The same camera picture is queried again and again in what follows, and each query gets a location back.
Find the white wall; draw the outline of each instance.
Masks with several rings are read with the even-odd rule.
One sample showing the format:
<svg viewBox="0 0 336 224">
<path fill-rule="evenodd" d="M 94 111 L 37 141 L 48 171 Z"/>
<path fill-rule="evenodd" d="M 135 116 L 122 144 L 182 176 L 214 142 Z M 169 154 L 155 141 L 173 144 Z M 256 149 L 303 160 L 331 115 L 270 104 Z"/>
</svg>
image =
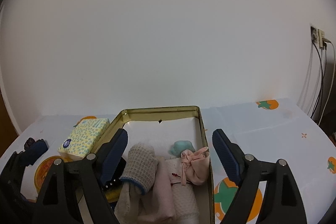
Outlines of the white wall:
<svg viewBox="0 0 336 224">
<path fill-rule="evenodd" d="M 336 41 L 336 0 L 5 0 L 4 88 L 21 130 L 43 114 L 298 101 L 310 24 Z M 314 52 L 305 111 L 318 71 Z"/>
</svg>

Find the pink bow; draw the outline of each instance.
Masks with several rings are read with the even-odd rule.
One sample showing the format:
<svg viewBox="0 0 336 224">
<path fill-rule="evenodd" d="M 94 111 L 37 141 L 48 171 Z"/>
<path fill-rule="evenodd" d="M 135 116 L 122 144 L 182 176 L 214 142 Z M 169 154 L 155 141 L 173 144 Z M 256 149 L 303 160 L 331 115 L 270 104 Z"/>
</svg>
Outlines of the pink bow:
<svg viewBox="0 0 336 224">
<path fill-rule="evenodd" d="M 209 148 L 203 147 L 193 153 L 190 150 L 184 150 L 181 153 L 182 158 L 182 176 L 181 184 L 186 185 L 187 179 L 195 185 L 202 185 L 209 176 Z"/>
</svg>

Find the light blue fluffy ball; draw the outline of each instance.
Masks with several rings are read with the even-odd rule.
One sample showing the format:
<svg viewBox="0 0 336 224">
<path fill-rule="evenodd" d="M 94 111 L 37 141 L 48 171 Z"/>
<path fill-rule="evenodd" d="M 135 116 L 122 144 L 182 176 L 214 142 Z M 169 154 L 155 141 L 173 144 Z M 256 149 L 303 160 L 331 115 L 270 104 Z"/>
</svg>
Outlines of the light blue fluffy ball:
<svg viewBox="0 0 336 224">
<path fill-rule="evenodd" d="M 174 142 L 172 149 L 169 150 L 169 154 L 177 158 L 181 158 L 181 153 L 186 149 L 195 152 L 195 148 L 193 147 L 193 144 L 190 141 L 177 141 Z"/>
</svg>

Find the wooden door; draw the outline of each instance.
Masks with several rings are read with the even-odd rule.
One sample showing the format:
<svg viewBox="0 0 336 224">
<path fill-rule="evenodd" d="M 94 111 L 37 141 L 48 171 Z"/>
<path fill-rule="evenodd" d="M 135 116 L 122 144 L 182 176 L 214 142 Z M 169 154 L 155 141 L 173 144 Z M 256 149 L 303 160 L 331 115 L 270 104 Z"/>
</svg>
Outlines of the wooden door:
<svg viewBox="0 0 336 224">
<path fill-rule="evenodd" d="M 8 146 L 17 138 L 16 130 L 7 113 L 5 103 L 0 91 L 0 156 L 6 151 Z"/>
</svg>

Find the blue gripper pad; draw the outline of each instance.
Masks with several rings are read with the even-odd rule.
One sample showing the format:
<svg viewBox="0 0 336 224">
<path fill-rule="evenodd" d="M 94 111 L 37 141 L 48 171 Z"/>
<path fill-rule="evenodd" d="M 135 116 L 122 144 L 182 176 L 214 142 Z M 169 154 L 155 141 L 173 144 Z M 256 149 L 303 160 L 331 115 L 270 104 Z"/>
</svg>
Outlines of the blue gripper pad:
<svg viewBox="0 0 336 224">
<path fill-rule="evenodd" d="M 242 182 L 244 172 L 244 153 L 238 145 L 231 143 L 224 131 L 216 129 L 212 134 L 212 144 L 222 163 L 229 180 L 237 186 Z"/>
<path fill-rule="evenodd" d="M 113 177 L 128 143 L 127 131 L 119 128 L 113 138 L 104 143 L 97 152 L 97 178 L 102 187 L 105 187 Z"/>
</svg>

